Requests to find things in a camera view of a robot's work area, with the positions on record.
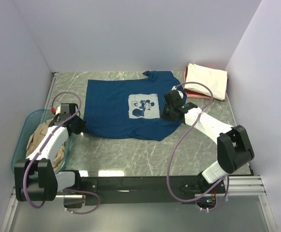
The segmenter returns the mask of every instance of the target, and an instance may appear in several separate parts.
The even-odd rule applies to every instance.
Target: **blue t-shirt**
[[[179,85],[172,72],[146,71],[146,79],[88,80],[84,120],[86,132],[103,138],[161,141],[181,122],[160,119],[164,94]]]

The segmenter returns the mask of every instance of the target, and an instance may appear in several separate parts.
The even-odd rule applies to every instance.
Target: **mickey mouse graphic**
[[[132,101],[132,106],[138,107],[138,109],[132,111],[132,115],[136,117],[144,117],[145,110],[150,110],[154,105],[155,103],[150,102],[150,100]]]

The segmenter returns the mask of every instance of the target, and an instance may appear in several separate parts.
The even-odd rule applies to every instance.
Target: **laundry basket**
[[[11,163],[11,168],[13,173],[14,173],[15,163],[18,160],[24,160],[26,158],[26,152],[27,152],[26,148],[30,136],[34,133],[34,131],[37,129],[39,124],[45,123],[47,120],[52,119],[53,117],[54,115],[50,112],[50,110],[41,109],[41,110],[34,111],[26,118]],[[64,168],[68,157],[69,148],[70,148],[70,138],[68,138],[67,140],[66,149],[64,152],[64,158],[60,167],[55,171],[56,174]]]

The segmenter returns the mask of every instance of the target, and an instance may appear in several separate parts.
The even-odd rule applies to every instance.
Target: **white wall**
[[[238,123],[255,160],[281,232],[281,1],[262,0],[226,70]]]
[[[0,0],[0,226],[14,185],[11,160],[27,115],[43,108],[51,72],[11,0]]]
[[[261,0],[14,0],[52,71],[224,69]]]

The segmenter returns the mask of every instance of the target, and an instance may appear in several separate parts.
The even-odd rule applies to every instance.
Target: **gray marble tabletop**
[[[183,82],[184,72],[173,72]],[[62,91],[77,93],[85,102],[87,81],[95,80],[130,80],[146,78],[142,72],[60,72],[55,73],[55,81],[50,89],[47,108],[51,107],[54,96]],[[188,99],[198,106],[208,100]],[[55,102],[57,107],[62,102],[78,100],[64,94]],[[214,101],[206,113],[218,120],[235,125],[235,119],[229,100]],[[82,170],[89,176],[153,176],[166,175],[169,155],[178,139],[188,129],[181,126],[161,142],[138,139],[104,139],[90,134],[72,135],[70,151],[65,169]],[[216,144],[198,130],[192,130],[181,142],[170,170],[171,175],[196,175],[216,161]],[[251,174],[249,165],[241,167],[235,174]]]

